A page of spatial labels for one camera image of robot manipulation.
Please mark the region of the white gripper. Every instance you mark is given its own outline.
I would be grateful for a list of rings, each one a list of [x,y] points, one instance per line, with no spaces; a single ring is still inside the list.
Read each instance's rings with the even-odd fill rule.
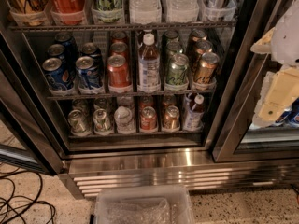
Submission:
[[[255,42],[251,52],[270,54],[283,66],[278,72],[267,72],[263,78],[260,99],[252,123],[259,128],[272,125],[299,97],[299,0],[295,0],[275,28]]]

